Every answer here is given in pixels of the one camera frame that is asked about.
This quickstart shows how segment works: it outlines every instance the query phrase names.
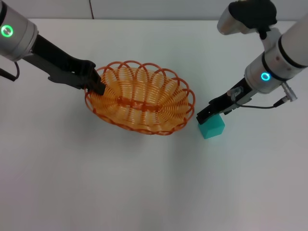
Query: orange wicker basket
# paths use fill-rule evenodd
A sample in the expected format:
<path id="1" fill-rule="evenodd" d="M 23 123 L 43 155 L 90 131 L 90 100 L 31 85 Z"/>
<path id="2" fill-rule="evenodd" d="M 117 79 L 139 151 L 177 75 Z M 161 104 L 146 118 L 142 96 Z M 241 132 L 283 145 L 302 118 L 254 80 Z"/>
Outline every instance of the orange wicker basket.
<path id="1" fill-rule="evenodd" d="M 105 93 L 86 92 L 86 105 L 108 123 L 149 135 L 170 135 L 185 127 L 194 114 L 193 91 L 169 69 L 126 61 L 97 71 L 102 71 Z"/>

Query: teal cube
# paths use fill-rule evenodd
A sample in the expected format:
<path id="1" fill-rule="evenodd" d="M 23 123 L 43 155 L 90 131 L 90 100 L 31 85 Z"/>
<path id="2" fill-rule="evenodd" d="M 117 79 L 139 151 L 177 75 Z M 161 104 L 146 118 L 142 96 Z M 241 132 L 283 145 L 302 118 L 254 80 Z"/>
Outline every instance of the teal cube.
<path id="1" fill-rule="evenodd" d="M 225 128 L 225 123 L 220 114 L 216 114 L 209 118 L 204 124 L 198 124 L 198 127 L 204 139 L 208 139 L 220 135 Z"/>

